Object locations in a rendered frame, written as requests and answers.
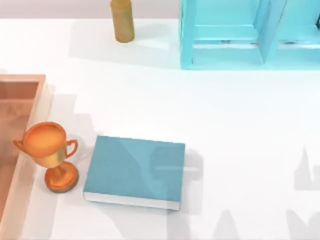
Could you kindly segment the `blue book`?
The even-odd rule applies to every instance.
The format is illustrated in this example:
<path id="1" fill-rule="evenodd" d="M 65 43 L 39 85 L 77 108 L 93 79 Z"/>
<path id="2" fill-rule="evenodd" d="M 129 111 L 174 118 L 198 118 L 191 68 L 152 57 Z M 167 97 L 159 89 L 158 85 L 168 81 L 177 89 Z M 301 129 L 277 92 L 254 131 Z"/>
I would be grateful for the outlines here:
<path id="1" fill-rule="evenodd" d="M 185 144 L 99 135 L 83 188 L 90 202 L 178 211 Z"/>

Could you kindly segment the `light blue rack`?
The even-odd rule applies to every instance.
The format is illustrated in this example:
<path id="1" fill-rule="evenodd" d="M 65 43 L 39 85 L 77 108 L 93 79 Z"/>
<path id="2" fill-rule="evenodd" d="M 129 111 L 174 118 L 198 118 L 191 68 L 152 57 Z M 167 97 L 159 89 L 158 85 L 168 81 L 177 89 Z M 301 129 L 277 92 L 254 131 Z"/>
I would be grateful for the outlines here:
<path id="1" fill-rule="evenodd" d="M 320 70 L 320 0 L 180 0 L 180 66 Z"/>

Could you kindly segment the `yellow-brown bottle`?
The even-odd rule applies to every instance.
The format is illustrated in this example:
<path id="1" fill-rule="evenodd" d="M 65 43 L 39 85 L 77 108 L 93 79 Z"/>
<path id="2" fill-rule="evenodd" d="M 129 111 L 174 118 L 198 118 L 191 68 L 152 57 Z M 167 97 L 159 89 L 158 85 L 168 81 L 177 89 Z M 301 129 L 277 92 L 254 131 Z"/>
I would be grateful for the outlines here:
<path id="1" fill-rule="evenodd" d="M 115 39 L 120 43 L 131 42 L 135 37 L 132 1 L 111 0 L 110 8 Z"/>

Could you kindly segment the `orange trophy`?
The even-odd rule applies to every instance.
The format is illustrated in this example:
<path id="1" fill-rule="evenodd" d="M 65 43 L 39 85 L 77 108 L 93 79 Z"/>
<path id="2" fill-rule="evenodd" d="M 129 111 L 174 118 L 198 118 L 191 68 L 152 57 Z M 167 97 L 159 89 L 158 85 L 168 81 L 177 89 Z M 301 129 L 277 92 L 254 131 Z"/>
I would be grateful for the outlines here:
<path id="1" fill-rule="evenodd" d="M 67 140 L 66 131 L 60 124 L 37 123 L 27 130 L 22 140 L 14 140 L 13 144 L 46 168 L 44 182 L 51 192 L 66 193 L 77 184 L 78 169 L 66 160 L 78 150 L 78 141 Z"/>

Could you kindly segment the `salmon-coloured shallow box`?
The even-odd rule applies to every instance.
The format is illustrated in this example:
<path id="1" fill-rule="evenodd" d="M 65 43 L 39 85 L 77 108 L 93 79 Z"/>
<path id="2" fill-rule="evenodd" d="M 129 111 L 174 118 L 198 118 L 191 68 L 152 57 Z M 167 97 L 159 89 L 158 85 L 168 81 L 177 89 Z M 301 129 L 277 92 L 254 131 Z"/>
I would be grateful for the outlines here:
<path id="1" fill-rule="evenodd" d="M 36 165 L 13 143 L 46 120 L 52 94 L 43 74 L 0 74 L 0 240 L 18 240 Z"/>

